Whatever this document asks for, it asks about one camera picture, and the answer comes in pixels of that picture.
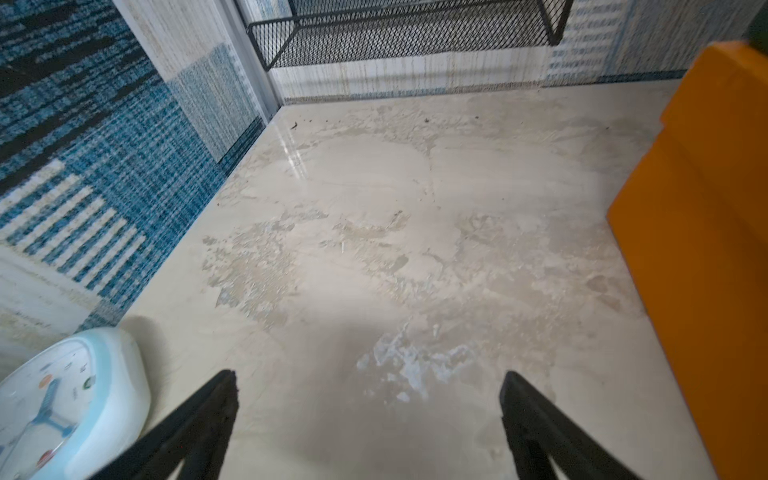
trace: clock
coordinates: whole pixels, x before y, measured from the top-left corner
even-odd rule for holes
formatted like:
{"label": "clock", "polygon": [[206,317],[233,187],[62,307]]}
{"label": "clock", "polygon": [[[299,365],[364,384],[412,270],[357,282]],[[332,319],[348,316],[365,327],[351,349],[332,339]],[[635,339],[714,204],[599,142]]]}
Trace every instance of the clock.
{"label": "clock", "polygon": [[149,405],[128,333],[63,339],[0,382],[0,480],[84,480],[136,441]]}

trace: floor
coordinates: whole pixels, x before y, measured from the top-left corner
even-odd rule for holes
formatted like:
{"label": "floor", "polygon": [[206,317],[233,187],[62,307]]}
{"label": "floor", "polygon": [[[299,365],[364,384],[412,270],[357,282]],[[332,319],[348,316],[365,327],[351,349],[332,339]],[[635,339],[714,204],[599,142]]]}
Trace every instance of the floor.
{"label": "floor", "polygon": [[515,478],[522,373],[643,478],[716,478],[605,222],[676,81],[283,108],[121,324],[223,478]]}

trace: marble floor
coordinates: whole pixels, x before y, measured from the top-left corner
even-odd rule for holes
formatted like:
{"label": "marble floor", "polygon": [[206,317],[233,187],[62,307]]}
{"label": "marble floor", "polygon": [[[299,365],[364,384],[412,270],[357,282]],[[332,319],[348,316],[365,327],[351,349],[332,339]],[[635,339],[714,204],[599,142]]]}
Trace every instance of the marble floor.
{"label": "marble floor", "polygon": [[515,478],[522,373],[647,479],[716,478],[604,215],[677,82],[280,110],[123,328],[223,478]]}

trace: orange panel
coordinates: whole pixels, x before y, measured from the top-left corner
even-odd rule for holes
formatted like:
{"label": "orange panel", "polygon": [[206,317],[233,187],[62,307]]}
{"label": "orange panel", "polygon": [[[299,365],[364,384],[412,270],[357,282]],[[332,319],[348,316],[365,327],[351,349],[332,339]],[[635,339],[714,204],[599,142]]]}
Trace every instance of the orange panel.
{"label": "orange panel", "polygon": [[718,474],[765,478],[765,245],[666,131],[608,222]]}
{"label": "orange panel", "polygon": [[661,120],[705,181],[768,244],[768,57],[741,41],[711,45]]}
{"label": "orange panel", "polygon": [[708,47],[608,223],[718,475],[768,478],[768,58]]}

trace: black metal mesh shelf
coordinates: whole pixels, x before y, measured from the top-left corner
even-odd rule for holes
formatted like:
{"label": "black metal mesh shelf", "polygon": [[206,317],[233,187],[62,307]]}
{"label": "black metal mesh shelf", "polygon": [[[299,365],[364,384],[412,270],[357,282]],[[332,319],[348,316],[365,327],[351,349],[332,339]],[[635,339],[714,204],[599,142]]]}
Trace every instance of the black metal mesh shelf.
{"label": "black metal mesh shelf", "polygon": [[444,51],[557,45],[573,0],[289,0],[253,22],[265,70]]}

